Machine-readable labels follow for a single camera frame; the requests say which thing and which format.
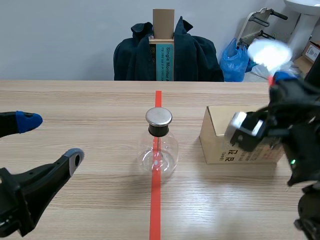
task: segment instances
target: white object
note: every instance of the white object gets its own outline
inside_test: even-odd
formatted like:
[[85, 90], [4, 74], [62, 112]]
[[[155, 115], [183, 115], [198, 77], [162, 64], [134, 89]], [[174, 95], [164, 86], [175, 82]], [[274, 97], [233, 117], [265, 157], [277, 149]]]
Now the white object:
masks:
[[310, 58], [313, 62], [315, 62], [319, 53], [320, 53], [320, 50], [318, 48], [316, 48], [315, 46], [313, 46], [312, 44], [310, 44], [310, 46], [308, 47], [308, 49], [305, 52], [305, 55], [308, 58]]
[[320, 0], [284, 0], [284, 3], [298, 13], [320, 16]]
[[292, 10], [301, 13], [290, 40], [293, 55], [300, 57], [320, 16], [320, 0], [284, 0]]
[[250, 59], [264, 65], [271, 75], [292, 58], [292, 51], [281, 41], [256, 39], [248, 48]]

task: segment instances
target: wooden table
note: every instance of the wooden table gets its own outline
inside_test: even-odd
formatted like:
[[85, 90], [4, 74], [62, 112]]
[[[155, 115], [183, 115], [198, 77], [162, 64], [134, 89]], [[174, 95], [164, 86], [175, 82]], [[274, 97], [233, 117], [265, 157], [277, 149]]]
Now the wooden table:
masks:
[[[145, 114], [162, 90], [173, 114], [179, 162], [162, 185], [162, 240], [294, 240], [301, 185], [282, 159], [205, 163], [199, 141], [206, 106], [268, 103], [264, 83], [0, 81], [0, 112], [40, 114], [36, 130], [1, 138], [11, 173], [52, 163], [70, 148], [85, 159], [26, 240], [149, 240], [151, 176], [136, 164]], [[20, 239], [14, 233], [9, 239]]]

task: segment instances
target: dark green jacket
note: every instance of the dark green jacket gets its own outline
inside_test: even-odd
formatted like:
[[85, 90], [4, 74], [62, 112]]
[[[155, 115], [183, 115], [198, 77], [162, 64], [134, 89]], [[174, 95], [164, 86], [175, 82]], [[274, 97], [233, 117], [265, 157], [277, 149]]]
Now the dark green jacket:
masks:
[[[174, 81], [223, 82], [224, 76], [212, 41], [187, 33], [193, 26], [180, 17], [174, 31]], [[123, 40], [115, 49], [115, 81], [155, 81], [149, 36], [150, 22], [131, 28], [132, 38]]]

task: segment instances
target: blue gripper fingertip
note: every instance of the blue gripper fingertip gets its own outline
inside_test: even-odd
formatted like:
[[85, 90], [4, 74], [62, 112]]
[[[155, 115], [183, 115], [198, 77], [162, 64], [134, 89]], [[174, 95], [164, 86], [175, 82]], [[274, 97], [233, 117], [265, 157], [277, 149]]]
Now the blue gripper fingertip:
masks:
[[16, 111], [15, 119], [20, 134], [36, 129], [43, 122], [43, 119], [39, 114], [27, 113], [23, 111]]

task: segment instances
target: gray wall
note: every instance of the gray wall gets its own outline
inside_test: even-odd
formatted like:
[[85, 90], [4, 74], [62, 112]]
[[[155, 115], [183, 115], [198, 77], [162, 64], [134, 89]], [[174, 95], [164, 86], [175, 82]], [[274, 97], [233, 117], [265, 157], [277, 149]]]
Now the gray wall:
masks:
[[113, 53], [130, 27], [152, 22], [152, 8], [173, 8], [193, 35], [214, 42], [217, 56], [249, 13], [288, 14], [276, 27], [286, 40], [297, 14], [282, 0], [0, 0], [0, 79], [113, 80]]

